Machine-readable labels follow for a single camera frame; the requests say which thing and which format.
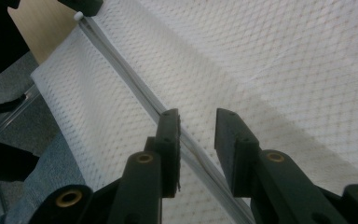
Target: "wooden surface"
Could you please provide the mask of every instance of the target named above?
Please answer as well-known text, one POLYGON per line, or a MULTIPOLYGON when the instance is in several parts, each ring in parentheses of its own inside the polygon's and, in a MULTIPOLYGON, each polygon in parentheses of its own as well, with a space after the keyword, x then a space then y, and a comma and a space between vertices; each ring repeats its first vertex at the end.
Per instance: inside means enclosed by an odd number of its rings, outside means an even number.
POLYGON ((21 0, 8 13, 41 64, 76 26, 75 12, 57 0, 21 0))

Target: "gray zipper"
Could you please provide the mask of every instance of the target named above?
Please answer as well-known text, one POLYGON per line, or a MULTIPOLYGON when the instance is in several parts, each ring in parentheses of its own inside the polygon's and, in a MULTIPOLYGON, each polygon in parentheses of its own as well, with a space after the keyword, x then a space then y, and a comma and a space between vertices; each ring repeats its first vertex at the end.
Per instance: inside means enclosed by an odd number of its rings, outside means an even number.
MULTIPOLYGON (((79 26, 94 47, 101 52, 123 78, 153 121, 158 123, 159 115, 167 108, 121 57, 93 18, 84 18, 80 21, 79 26)), ((249 206, 242 199, 234 199, 231 196, 225 178, 208 159, 202 148, 183 128, 181 129, 181 156, 216 200, 220 202, 222 208, 226 210, 233 221, 236 223, 255 223, 249 206)))

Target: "blue fabric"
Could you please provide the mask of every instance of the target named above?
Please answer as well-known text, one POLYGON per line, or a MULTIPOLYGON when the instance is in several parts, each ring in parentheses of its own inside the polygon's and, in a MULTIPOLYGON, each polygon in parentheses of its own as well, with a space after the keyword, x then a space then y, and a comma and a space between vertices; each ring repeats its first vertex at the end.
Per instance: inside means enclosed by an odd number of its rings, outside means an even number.
POLYGON ((2 217, 0 223, 28 223, 50 193, 66 185, 85 185, 74 156, 59 133, 40 157, 34 171, 24 181, 21 199, 2 217))

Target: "white fabric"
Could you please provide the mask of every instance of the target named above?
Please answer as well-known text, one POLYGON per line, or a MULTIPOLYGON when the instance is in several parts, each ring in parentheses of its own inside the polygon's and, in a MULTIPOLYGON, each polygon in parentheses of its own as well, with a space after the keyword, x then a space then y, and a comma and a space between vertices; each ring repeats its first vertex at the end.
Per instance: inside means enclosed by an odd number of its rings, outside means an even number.
MULTIPOLYGON (((32 76, 94 190, 121 177, 127 158, 156 134, 156 123, 78 28, 32 76)), ((181 164, 182 189, 162 201, 163 223, 230 223, 186 162, 181 164)))
MULTIPOLYGON (((222 107, 315 184, 340 194, 358 183, 358 1, 105 0, 93 19, 159 100, 179 108, 216 167, 222 107)), ((121 176, 128 156, 155 134, 156 124, 78 30, 33 79, 94 189, 121 176)), ((185 164, 182 179, 183 194, 164 200, 164 218, 229 221, 185 164)))

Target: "gray carpet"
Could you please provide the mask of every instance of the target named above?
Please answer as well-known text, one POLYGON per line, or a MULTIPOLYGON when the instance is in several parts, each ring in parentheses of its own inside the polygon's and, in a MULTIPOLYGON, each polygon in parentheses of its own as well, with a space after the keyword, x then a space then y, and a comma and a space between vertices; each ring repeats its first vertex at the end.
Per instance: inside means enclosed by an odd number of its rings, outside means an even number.
MULTIPOLYGON (((11 101, 25 93, 34 84, 30 75, 36 67, 33 55, 27 53, 0 74, 0 103, 11 101)), ((0 133, 0 142, 41 155, 58 132, 57 123, 43 98, 39 96, 0 133)), ((0 182, 0 188, 7 209, 22 195, 21 182, 0 182)))

